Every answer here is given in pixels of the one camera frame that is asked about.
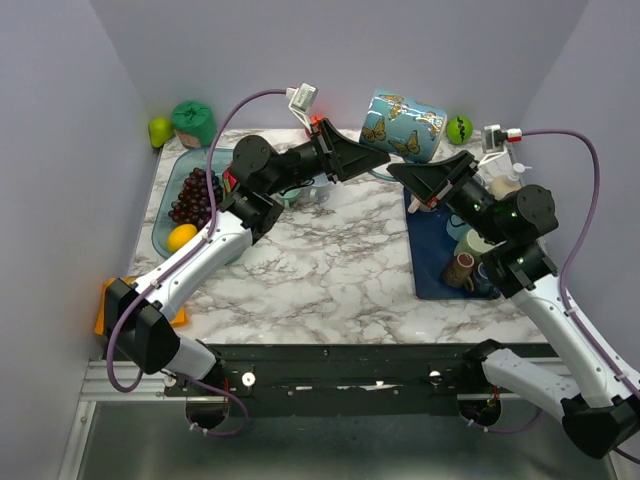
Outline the pink mug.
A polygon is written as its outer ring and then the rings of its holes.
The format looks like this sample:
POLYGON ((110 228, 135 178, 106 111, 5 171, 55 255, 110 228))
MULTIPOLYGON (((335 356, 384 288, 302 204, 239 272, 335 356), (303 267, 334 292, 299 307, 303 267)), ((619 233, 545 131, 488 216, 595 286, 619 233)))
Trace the pink mug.
POLYGON ((411 200, 409 202, 409 205, 407 207, 407 212, 409 214, 414 214, 418 211, 421 212, 430 212, 431 208, 426 205, 425 203, 422 203, 417 197, 415 196, 411 196, 411 200))

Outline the grey blue mug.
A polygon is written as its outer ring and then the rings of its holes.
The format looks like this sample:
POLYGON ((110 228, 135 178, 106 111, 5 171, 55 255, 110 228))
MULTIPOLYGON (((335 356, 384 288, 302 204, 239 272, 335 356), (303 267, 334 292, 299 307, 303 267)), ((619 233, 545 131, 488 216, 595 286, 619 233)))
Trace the grey blue mug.
POLYGON ((309 201, 320 204, 330 198, 332 187, 333 183, 325 175, 318 175, 303 188, 303 192, 309 201))

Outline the blue butterfly mug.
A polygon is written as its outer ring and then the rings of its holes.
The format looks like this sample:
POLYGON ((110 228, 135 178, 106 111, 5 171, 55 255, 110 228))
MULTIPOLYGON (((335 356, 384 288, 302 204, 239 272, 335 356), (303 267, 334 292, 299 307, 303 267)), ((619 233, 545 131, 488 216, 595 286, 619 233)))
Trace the blue butterfly mug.
POLYGON ((377 89, 360 130, 359 142, 402 157, 428 163, 447 123, 446 112, 424 101, 377 89))

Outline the mint green mug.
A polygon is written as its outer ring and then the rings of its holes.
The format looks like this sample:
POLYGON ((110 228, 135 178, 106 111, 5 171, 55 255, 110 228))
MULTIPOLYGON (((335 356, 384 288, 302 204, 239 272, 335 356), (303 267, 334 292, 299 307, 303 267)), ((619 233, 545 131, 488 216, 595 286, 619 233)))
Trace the mint green mug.
POLYGON ((276 194, 276 200, 285 208, 292 209, 300 198, 302 189, 292 188, 276 194))

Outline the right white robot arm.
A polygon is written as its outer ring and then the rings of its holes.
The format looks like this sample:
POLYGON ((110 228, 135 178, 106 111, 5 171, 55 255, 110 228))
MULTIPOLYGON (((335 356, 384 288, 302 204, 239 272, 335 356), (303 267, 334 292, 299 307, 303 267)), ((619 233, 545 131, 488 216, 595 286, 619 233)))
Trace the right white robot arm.
POLYGON ((461 382, 474 392, 494 385, 519 395, 557 419, 582 453, 600 459, 639 431, 639 373, 596 331, 538 243, 559 225, 551 192, 525 185, 498 199, 475 180, 478 166, 463 151, 387 170, 419 202, 450 209, 492 244, 481 257, 491 284, 537 326, 571 377, 487 340, 466 354, 461 382))

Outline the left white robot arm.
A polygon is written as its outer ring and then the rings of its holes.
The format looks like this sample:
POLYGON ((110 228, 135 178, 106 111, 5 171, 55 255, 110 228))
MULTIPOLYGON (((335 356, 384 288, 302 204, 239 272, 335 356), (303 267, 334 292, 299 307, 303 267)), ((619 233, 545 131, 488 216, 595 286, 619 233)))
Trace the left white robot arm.
POLYGON ((171 319, 216 270, 271 230, 283 211, 273 194, 320 175, 332 182, 351 180, 389 160, 388 153, 346 138, 327 119, 312 126, 309 141, 283 153, 258 135, 239 140, 228 168, 236 185, 203 229, 133 283, 116 279, 107 287, 107 353, 120 351, 145 374, 168 370, 187 376, 197 393, 214 393, 222 380, 216 355, 179 335, 171 319))

